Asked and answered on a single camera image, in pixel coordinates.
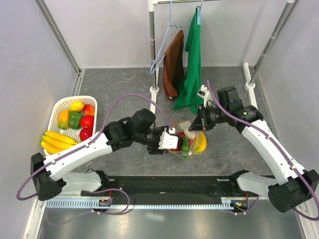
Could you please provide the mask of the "white radish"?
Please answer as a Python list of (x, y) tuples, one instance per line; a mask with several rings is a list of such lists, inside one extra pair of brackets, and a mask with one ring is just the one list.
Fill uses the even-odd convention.
[(196, 132), (189, 130), (189, 127), (191, 126), (191, 124), (192, 124), (192, 121), (189, 121), (189, 120), (180, 123), (179, 124), (180, 131), (183, 132), (188, 139), (194, 140), (196, 137)]

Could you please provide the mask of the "clear zip top bag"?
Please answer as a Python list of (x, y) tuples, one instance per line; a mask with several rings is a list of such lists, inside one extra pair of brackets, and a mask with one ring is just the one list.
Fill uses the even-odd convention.
[[(183, 121), (174, 121), (173, 122), (173, 126), (174, 126), (174, 128), (176, 129), (176, 133), (178, 133), (178, 132), (181, 132), (180, 131), (180, 123), (182, 123), (182, 122), (184, 122), (184, 121), (188, 121), (188, 120), (183, 120)], [(189, 139), (189, 146), (190, 146), (190, 148), (189, 148), (189, 156), (187, 157), (187, 159), (184, 159), (184, 160), (192, 160), (192, 159), (194, 159), (194, 158), (198, 158), (199, 156), (210, 156), (211, 155), (211, 150), (210, 150), (210, 148), (209, 148), (209, 145), (208, 145), (208, 143), (207, 143), (207, 147), (206, 147), (206, 149), (205, 149), (205, 151), (203, 152), (203, 153), (200, 153), (200, 154), (194, 154), (194, 142), (195, 142), (195, 139), (194, 140), (190, 140)], [(173, 153), (173, 152), (170, 152), (170, 151), (168, 151), (169, 153), (172, 153), (174, 156), (176, 156), (176, 157), (178, 157), (178, 158), (180, 158), (180, 159), (182, 159), (182, 156), (181, 156), (181, 152), (176, 152), (176, 153)]]

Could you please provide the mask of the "red dragon fruit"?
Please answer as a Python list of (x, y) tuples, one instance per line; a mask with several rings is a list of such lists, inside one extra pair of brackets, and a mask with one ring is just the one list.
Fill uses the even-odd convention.
[(176, 149), (169, 149), (170, 152), (176, 153), (176, 152), (182, 152), (181, 147), (182, 147), (182, 137), (186, 137), (183, 132), (178, 132), (176, 135), (178, 137), (178, 143), (177, 143), (177, 148)]

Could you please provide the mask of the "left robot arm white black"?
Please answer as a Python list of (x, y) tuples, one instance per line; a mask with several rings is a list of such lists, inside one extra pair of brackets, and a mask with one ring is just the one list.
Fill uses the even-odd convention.
[(127, 148), (136, 142), (146, 145), (149, 154), (163, 154), (171, 143), (168, 138), (175, 131), (172, 127), (152, 127), (156, 116), (148, 109), (141, 109), (132, 117), (108, 123), (102, 131), (85, 141), (56, 154), (31, 157), (30, 171), (36, 196), (41, 201), (52, 199), (67, 187), (66, 175), (73, 169), (99, 156)]

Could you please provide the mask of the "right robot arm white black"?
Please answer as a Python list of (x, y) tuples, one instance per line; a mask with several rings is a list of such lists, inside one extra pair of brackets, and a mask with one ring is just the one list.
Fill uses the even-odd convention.
[(213, 94), (207, 85), (197, 93), (203, 98), (197, 117), (189, 131), (212, 130), (217, 124), (228, 123), (242, 134), (259, 152), (274, 178), (241, 170), (232, 175), (228, 190), (234, 196), (245, 191), (266, 197), (281, 213), (314, 199), (319, 183), (315, 170), (306, 170), (283, 148), (269, 129), (261, 113), (253, 105), (243, 106), (235, 87), (225, 87)]

